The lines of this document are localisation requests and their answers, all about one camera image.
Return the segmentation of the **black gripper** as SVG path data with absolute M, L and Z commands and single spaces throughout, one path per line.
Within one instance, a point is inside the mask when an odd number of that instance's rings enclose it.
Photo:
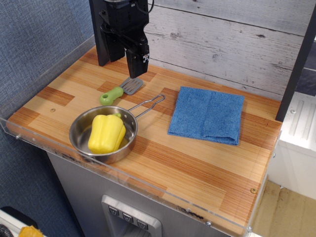
M 149 13 L 147 4 L 106 4 L 99 11 L 110 61 L 117 61 L 126 54 L 132 79 L 148 71 L 150 55 L 144 27 L 149 23 Z

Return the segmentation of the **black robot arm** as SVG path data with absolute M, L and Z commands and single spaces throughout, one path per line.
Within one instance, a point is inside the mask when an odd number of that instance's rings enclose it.
M 107 55 L 112 62 L 126 57 L 132 79 L 148 70 L 150 49 L 144 28 L 152 9 L 146 0 L 106 0 L 99 12 Z

